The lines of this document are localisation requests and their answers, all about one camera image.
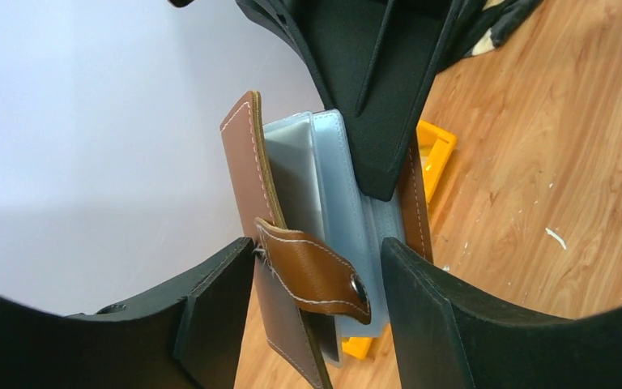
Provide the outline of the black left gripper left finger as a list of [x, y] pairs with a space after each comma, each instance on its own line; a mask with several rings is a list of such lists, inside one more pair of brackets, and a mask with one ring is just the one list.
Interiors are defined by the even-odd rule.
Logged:
[[95, 314], [0, 297], [0, 388], [231, 388], [253, 280], [241, 237], [198, 266]]

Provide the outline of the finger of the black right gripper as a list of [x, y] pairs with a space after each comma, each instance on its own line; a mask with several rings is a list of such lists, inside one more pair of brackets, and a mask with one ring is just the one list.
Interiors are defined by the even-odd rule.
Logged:
[[397, 186], [438, 67], [480, 1], [241, 1], [243, 14], [306, 65], [343, 116], [357, 185], [386, 201]]

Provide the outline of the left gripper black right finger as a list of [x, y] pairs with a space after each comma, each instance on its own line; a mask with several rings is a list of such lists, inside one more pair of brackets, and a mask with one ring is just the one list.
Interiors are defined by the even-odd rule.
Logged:
[[622, 388], [622, 306], [569, 319], [515, 305], [394, 238], [381, 266], [404, 388]]

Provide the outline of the brown leather card holder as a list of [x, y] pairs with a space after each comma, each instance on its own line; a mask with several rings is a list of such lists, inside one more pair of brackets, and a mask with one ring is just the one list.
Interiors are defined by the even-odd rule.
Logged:
[[247, 237], [268, 344], [315, 388], [331, 387], [344, 337], [378, 337], [389, 322], [380, 249], [392, 237], [432, 258], [416, 140], [388, 201], [358, 189], [341, 113], [269, 124], [247, 91], [220, 126]]

